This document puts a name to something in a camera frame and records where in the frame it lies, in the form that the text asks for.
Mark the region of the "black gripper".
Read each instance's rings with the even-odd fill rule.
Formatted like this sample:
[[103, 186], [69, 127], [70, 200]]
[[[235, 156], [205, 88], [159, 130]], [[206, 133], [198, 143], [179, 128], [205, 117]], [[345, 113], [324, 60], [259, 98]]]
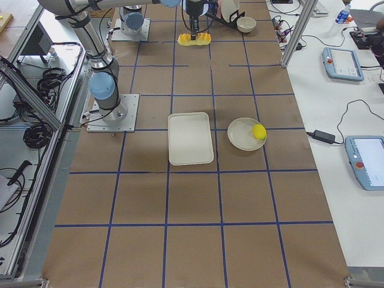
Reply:
[[189, 21], [186, 23], [183, 19], [183, 22], [191, 35], [191, 40], [194, 41], [199, 34], [203, 33], [199, 28], [199, 17], [203, 14], [206, 1], [186, 0], [184, 3], [184, 11], [187, 13]]

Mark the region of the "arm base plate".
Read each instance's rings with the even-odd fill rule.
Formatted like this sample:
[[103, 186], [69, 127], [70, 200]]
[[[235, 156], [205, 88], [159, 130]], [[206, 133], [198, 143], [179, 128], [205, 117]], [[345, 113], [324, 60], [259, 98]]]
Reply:
[[150, 22], [150, 19], [145, 18], [139, 29], [131, 29], [120, 19], [117, 19], [111, 40], [114, 42], [147, 42]]
[[93, 103], [86, 130], [89, 133], [133, 133], [136, 127], [139, 94], [120, 94], [120, 104], [113, 111], [99, 108], [97, 101]]

